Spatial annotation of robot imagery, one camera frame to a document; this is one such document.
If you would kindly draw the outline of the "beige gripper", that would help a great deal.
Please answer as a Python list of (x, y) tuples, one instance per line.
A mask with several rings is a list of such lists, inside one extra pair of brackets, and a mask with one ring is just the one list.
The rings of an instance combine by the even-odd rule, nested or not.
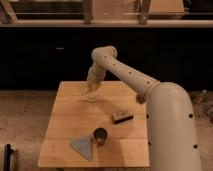
[(90, 67), (86, 80), (87, 91), (88, 92), (96, 91), (101, 86), (101, 82), (104, 80), (104, 78), (105, 78), (104, 72)]

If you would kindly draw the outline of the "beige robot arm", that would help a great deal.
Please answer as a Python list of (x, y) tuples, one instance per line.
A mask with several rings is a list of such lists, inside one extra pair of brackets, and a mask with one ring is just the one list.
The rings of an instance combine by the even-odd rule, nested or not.
[(146, 103), (151, 171), (202, 171), (195, 115), (186, 90), (120, 62), (113, 46), (93, 49), (91, 58), (89, 90), (97, 89), (111, 72)]

